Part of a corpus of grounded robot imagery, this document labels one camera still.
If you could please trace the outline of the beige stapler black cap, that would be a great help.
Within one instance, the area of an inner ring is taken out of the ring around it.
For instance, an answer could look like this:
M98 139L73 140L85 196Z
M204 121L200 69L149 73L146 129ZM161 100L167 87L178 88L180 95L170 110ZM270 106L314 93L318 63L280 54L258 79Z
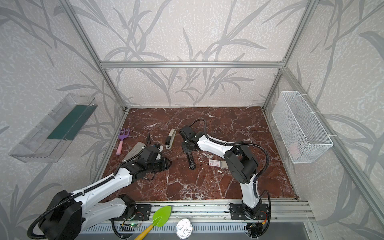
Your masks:
M167 150L170 150L172 148L175 136L176 136L176 129L171 129L165 141Z

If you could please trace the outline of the white red staple box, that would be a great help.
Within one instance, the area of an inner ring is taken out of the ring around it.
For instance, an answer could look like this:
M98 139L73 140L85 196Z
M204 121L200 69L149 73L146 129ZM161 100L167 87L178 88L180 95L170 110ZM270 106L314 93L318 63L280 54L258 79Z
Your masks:
M212 167L220 167L223 169L228 169L228 164L225 161L218 161L218 160L209 160L209 166Z

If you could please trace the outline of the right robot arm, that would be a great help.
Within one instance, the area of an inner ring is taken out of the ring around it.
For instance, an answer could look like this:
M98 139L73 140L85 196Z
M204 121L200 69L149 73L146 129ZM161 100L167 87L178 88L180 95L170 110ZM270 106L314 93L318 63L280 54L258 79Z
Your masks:
M242 204L249 215L259 210L262 200L258 193L258 179L269 166L269 153L261 146L244 142L225 142L211 137L207 133L207 122L204 119L197 119L180 130L183 138L182 149L187 155L189 168L194 170L194 151L205 151L225 160L233 178L241 185L243 194ZM261 150L266 157L266 164L260 172L257 171L258 160L249 147Z

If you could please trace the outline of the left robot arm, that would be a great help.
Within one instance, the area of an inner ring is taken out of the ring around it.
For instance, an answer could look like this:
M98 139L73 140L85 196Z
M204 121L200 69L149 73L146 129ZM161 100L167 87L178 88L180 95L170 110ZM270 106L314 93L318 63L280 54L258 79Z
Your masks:
M122 161L109 176L69 193L57 193L44 213L29 226L27 236L33 240L74 240L81 232L106 220L129 219L139 213L136 202L122 194L103 203L106 197L147 174L170 168L172 162L163 156L160 145L152 146L151 138L131 158Z

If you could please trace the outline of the grey rectangular block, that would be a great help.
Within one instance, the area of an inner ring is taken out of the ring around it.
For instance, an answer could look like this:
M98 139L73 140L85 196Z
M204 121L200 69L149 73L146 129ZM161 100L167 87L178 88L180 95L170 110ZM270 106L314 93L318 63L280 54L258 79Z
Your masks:
M138 154L143 148L145 147L145 144L142 142L138 142L124 157L123 161L128 161L130 158Z

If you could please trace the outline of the purple pink toy rake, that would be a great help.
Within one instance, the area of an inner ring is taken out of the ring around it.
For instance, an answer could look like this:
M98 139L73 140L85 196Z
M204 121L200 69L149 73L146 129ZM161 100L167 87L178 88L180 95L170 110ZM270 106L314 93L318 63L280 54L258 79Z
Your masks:
M117 152L116 152L116 155L117 155L117 156L120 156L120 155L121 155L124 140L125 140L126 138L128 138L129 135L130 135L130 129L129 129L129 128L123 128L123 129L120 131L119 136L118 136L118 139L120 140L120 142L119 142L119 146L118 146L118 149L117 149Z

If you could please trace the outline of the green plastic toy shovel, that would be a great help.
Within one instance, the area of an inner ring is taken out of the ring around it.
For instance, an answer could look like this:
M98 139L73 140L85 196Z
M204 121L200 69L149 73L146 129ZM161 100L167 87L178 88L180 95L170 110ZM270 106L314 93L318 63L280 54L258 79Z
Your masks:
M139 234L135 240L143 240L146 235L154 228L154 227L162 227L164 226L170 216L171 216L171 212L172 212L172 207L171 206L165 206L165 207L162 207L160 209L158 209L154 215L153 215L153 222L152 224L147 227L141 234Z

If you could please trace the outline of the crumpled white paper cup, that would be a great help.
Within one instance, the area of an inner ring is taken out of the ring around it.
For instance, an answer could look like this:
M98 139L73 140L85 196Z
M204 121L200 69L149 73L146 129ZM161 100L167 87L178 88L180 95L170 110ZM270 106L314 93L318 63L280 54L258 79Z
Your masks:
M193 232L193 225L189 219L181 219L176 225L177 236L181 240L189 238Z

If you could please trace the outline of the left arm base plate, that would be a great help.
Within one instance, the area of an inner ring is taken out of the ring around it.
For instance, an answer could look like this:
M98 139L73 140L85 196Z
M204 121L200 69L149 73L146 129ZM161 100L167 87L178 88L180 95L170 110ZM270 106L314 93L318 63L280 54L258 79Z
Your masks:
M123 212L123 215L119 217L119 220L148 221L151 214L151 208L152 205L149 204L128 206Z

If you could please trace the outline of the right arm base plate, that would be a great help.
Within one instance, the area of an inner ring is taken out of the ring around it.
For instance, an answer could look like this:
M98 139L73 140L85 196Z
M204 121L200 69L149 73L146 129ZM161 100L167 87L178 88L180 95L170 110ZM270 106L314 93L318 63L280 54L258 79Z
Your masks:
M232 220L268 221L271 218L269 205L261 201L254 208L250 208L244 203L230 203L229 210Z

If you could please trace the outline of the clear plastic wall tray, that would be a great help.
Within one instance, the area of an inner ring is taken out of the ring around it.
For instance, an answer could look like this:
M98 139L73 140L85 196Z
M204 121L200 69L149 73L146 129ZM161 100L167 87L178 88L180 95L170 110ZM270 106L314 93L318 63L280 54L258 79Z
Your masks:
M67 94L9 155L24 163L56 163L98 105L96 98Z

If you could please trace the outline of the aluminium front rail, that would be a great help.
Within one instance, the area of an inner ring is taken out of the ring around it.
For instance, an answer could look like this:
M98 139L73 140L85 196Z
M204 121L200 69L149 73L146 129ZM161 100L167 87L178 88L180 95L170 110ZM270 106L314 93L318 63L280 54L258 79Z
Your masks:
M231 221L229 204L240 204L241 200L192 200L137 202L151 205L151 215L165 206L172 207L169 223L188 218L192 223L226 223ZM314 222L315 216L308 202L295 199L271 199L271 222Z

